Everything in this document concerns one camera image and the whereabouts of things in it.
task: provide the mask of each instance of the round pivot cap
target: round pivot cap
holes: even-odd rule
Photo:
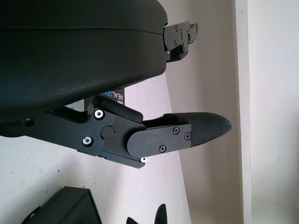
[[[101,136],[104,139],[110,139],[114,135],[114,129],[111,126],[106,126],[101,131]]]

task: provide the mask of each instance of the metal bracket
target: metal bracket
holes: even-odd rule
[[[0,131],[13,133],[12,137],[26,135],[127,166],[143,167],[145,163],[141,162],[141,157],[132,157],[124,141],[126,135],[144,130],[146,127],[106,109],[107,106],[111,110],[124,113],[119,109],[123,108],[120,104],[107,103],[104,97],[102,101],[98,98],[98,102],[98,105],[91,104],[85,112],[63,107],[33,114],[14,123],[1,124]],[[129,108],[127,111],[125,114],[127,116],[131,114],[131,119],[139,119],[138,112],[134,114]]]
[[[140,158],[190,148],[190,137],[186,137],[190,132],[190,124],[148,128],[133,134],[127,149],[131,156]]]
[[[189,50],[189,44],[197,39],[198,25],[183,22],[164,28],[164,50],[166,62],[183,59]]]

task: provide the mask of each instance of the black screw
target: black screw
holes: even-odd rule
[[[160,146],[159,151],[160,151],[160,153],[165,153],[165,151],[166,151],[166,145]]]
[[[32,118],[25,118],[23,120],[23,123],[25,124],[25,126],[30,127],[33,126],[34,120]]]
[[[190,140],[190,133],[189,132],[185,134],[185,140]]]
[[[179,128],[178,127],[175,127],[173,130],[172,130],[173,134],[178,134],[179,133]]]

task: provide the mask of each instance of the screw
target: screw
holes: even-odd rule
[[[90,147],[92,146],[93,144],[93,139],[91,137],[85,137],[83,138],[82,140],[82,144],[85,146],[85,147]]]
[[[96,119],[103,119],[104,118],[104,112],[102,110],[96,110],[96,112],[94,113],[94,117]]]
[[[28,127],[33,126],[33,124],[34,124],[34,120],[32,118],[25,118],[23,120],[23,122],[24,122],[25,126],[28,126]]]
[[[147,157],[142,157],[140,160],[141,160],[141,162],[146,163],[148,161],[148,158]]]
[[[159,151],[160,151],[160,153],[165,153],[165,151],[166,151],[166,145],[160,146]]]
[[[173,134],[178,134],[179,133],[179,128],[178,127],[175,127],[173,130],[172,130]]]
[[[190,135],[190,133],[189,133],[189,132],[188,132],[188,133],[186,133],[186,134],[185,134],[185,140],[190,140],[190,136],[191,136],[191,135]]]

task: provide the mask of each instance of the textured fingertip pad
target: textured fingertip pad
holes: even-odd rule
[[[174,113],[165,114],[164,117],[178,123],[189,123],[192,125],[191,147],[223,136],[232,129],[229,120],[214,113]]]

